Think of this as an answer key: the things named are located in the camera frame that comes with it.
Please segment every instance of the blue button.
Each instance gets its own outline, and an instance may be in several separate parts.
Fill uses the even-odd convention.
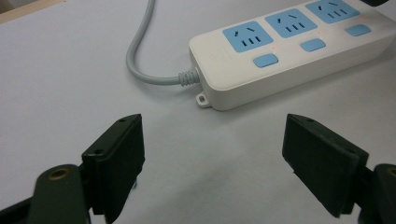
[[[326,47],[326,44],[323,42],[323,40],[316,38],[305,41],[303,44],[301,44],[301,47],[306,51],[311,52]]]
[[[365,35],[371,32],[371,29],[365,25],[359,24],[346,29],[346,31],[353,36]]]
[[[279,60],[275,56],[275,54],[264,54],[260,57],[257,57],[253,60],[253,62],[258,66],[258,67],[266,67],[274,63],[278,63]]]

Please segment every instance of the screw hole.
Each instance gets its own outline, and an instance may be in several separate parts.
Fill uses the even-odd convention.
[[[199,97],[199,102],[204,103],[205,102],[205,97],[204,96],[200,96]]]
[[[70,173],[69,169],[66,168],[60,168],[57,169],[55,171],[53,171],[52,173],[49,174],[49,179],[50,180],[59,180],[59,179],[63,179],[66,176],[68,176]]]

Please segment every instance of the black plastic part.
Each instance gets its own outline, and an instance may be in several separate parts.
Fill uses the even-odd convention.
[[[374,169],[373,187],[382,223],[396,223],[396,165],[377,165]]]
[[[90,223],[76,165],[54,167],[37,179],[27,223]]]
[[[325,126],[288,115],[282,150],[294,173],[335,217],[350,214],[368,153]]]
[[[361,0],[361,1],[371,7],[378,7],[388,2],[388,0]]]
[[[31,199],[26,199],[0,211],[0,223],[24,224],[29,214]]]
[[[82,160],[87,202],[96,215],[113,223],[145,161],[142,117],[119,119],[82,154]]]

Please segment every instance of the mounting hole tab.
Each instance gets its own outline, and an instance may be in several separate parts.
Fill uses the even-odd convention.
[[[197,104],[199,107],[201,108],[207,108],[210,107],[210,103],[207,100],[207,97],[205,96],[205,94],[203,92],[199,93],[196,97],[195,97]]]

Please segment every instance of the electrical outlet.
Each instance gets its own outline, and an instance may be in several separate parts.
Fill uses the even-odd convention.
[[[317,28],[317,26],[297,8],[277,13],[265,19],[285,38]]]
[[[360,15],[358,10],[342,0],[320,0],[306,7],[329,24]]]
[[[323,5],[330,2],[341,4]],[[396,37],[396,22],[362,1],[344,2],[313,0],[195,36],[189,46],[203,89],[196,96],[198,106],[229,110],[380,55]],[[357,10],[366,20],[358,16],[328,24],[307,8],[311,4],[351,15]],[[271,37],[262,38],[258,30]]]
[[[223,33],[233,46],[233,49],[239,53],[270,44],[274,41],[256,21],[250,21],[225,29]]]

